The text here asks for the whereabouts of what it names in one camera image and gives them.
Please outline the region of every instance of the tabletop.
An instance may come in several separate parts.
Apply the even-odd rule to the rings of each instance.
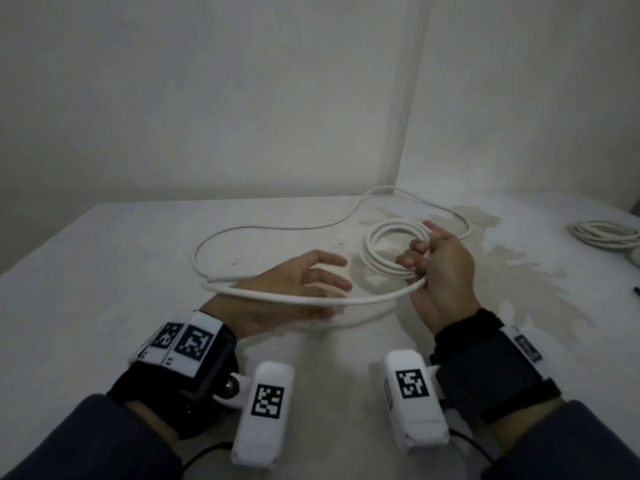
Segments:
[[[576,220],[640,228],[640,219],[571,192],[423,194],[472,222],[464,242],[477,263],[482,304],[516,323],[548,359],[565,398],[580,399],[640,453],[640,269],[567,233]],[[189,266],[194,244],[244,224],[313,225],[341,217],[357,197],[167,201],[98,205],[0,277],[0,475],[27,455],[85,396],[108,390],[126,358],[168,319],[187,319],[210,296]],[[404,286],[373,276],[357,250],[366,229],[395,216],[429,217],[460,232],[446,212],[381,196],[341,224],[318,230],[243,229],[208,242],[205,269],[260,273],[320,248],[343,254],[338,273],[354,296]],[[390,237],[388,252],[406,240]],[[392,439],[384,397],[372,378],[383,355],[433,338],[408,298],[345,309],[336,328],[277,331],[240,341],[241,370],[263,360],[292,364],[296,379],[282,457],[285,478],[466,478],[483,460],[455,445],[405,456]],[[232,440],[238,415],[183,442],[188,458]],[[215,452],[187,478],[262,477]]]

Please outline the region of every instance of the white handheld device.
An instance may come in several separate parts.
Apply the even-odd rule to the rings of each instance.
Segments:
[[[213,398],[225,406],[242,409],[231,450],[231,461],[247,467],[275,467],[282,451],[289,418],[295,370],[278,362],[261,363],[249,379],[238,374],[239,392],[231,399]]]
[[[414,350],[393,350],[383,362],[385,395],[398,449],[409,452],[449,443],[449,427],[433,382],[437,367],[427,368]]]

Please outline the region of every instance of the white cable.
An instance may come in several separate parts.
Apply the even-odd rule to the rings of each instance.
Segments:
[[[604,250],[622,251],[640,246],[640,232],[615,222],[581,221],[568,229],[576,239]]]
[[[216,293],[237,296],[240,298],[251,298],[251,299],[259,299],[262,301],[273,301],[276,303],[287,303],[290,305],[319,305],[319,306],[348,306],[348,305],[371,305],[372,303],[380,303],[382,301],[388,301],[391,299],[399,298],[406,294],[411,293],[414,290],[417,290],[421,286],[423,286],[425,279],[422,278],[416,281],[411,286],[407,286],[398,291],[394,291],[391,293],[386,293],[378,296],[366,296],[362,298],[315,298],[308,296],[290,296],[276,293],[266,293],[261,291],[253,291],[253,290],[242,290],[238,288],[231,288],[229,286],[220,285],[220,282],[238,282],[241,280],[245,280],[247,278],[252,278],[252,276],[224,276],[224,277],[214,277],[205,273],[200,266],[198,265],[198,252],[203,247],[204,243],[214,238],[217,235],[220,235],[224,232],[228,232],[230,230],[235,229],[277,229],[277,230],[308,230],[308,229],[320,229],[323,227],[330,227],[336,225],[348,217],[350,217],[358,206],[367,199],[373,197],[379,197],[381,195],[374,195],[375,192],[379,190],[385,189],[393,189],[396,192],[402,192],[405,195],[412,197],[413,200],[418,202],[422,202],[425,205],[429,205],[431,207],[435,207],[437,209],[445,210],[446,212],[450,212],[456,217],[459,217],[462,222],[467,226],[467,230],[458,236],[459,239],[464,239],[471,233],[471,224],[468,219],[461,214],[455,212],[452,209],[447,209],[446,207],[442,207],[440,205],[434,204],[432,202],[428,202],[418,195],[414,195],[411,192],[407,192],[406,190],[399,189],[393,185],[384,185],[382,187],[375,187],[362,195],[362,198],[356,203],[356,205],[345,215],[345,217],[341,217],[340,219],[329,222],[327,224],[321,224],[316,226],[271,226],[271,225],[245,225],[245,226],[235,226],[228,227],[226,229],[222,229],[213,233],[208,238],[204,239],[204,241],[200,242],[196,247],[194,247],[191,252],[191,267],[193,270],[207,281],[203,283],[204,288],[215,291]],[[398,198],[407,198],[406,196],[389,194],[389,197],[398,197]],[[418,221],[414,221],[411,219],[389,219],[387,221],[379,222],[374,225],[364,236],[364,240],[362,243],[362,247],[360,249],[360,256],[364,264],[370,268],[373,272],[385,276],[387,278],[406,280],[415,276],[411,271],[407,271],[404,267],[396,264],[394,262],[388,261],[384,259],[380,254],[376,251],[375,245],[376,243],[387,233],[390,232],[403,232],[407,234],[411,234],[416,239],[421,239],[423,241],[429,240],[429,233],[431,232],[427,227],[425,227],[422,223]]]

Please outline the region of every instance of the wrist-mounted device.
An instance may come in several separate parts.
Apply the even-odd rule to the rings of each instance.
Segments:
[[[187,323],[167,322],[129,359],[111,390],[120,404],[140,401],[176,430],[193,438],[220,417],[231,373],[238,372],[236,338],[222,322],[194,312]]]
[[[540,352],[487,310],[449,325],[435,340],[436,378],[461,413],[492,423],[561,395]]]

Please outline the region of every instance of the gray sleeve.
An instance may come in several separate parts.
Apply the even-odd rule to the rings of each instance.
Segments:
[[[182,462],[133,412],[87,397],[4,480],[174,480]]]
[[[483,480],[640,478],[640,458],[587,407],[571,401],[524,435]]]

